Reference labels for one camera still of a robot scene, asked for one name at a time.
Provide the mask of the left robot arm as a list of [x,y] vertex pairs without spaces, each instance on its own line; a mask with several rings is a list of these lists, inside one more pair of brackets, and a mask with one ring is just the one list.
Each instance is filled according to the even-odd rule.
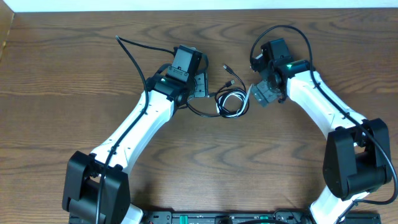
[[140,223],[144,212],[131,203],[129,175],[154,134],[179,107],[208,94],[206,54],[175,48],[174,60],[144,80],[144,92],[128,117],[89,154],[68,161],[62,208],[89,223]]

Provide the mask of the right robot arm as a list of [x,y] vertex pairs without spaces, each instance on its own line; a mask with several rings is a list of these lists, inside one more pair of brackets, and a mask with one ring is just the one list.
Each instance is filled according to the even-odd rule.
[[379,118],[368,120],[352,110],[310,68],[309,61],[294,60],[284,39],[263,44],[253,69],[262,77],[252,88],[262,106],[290,98],[326,138],[326,186],[302,223],[347,221],[348,212],[360,200],[393,179],[386,123]]

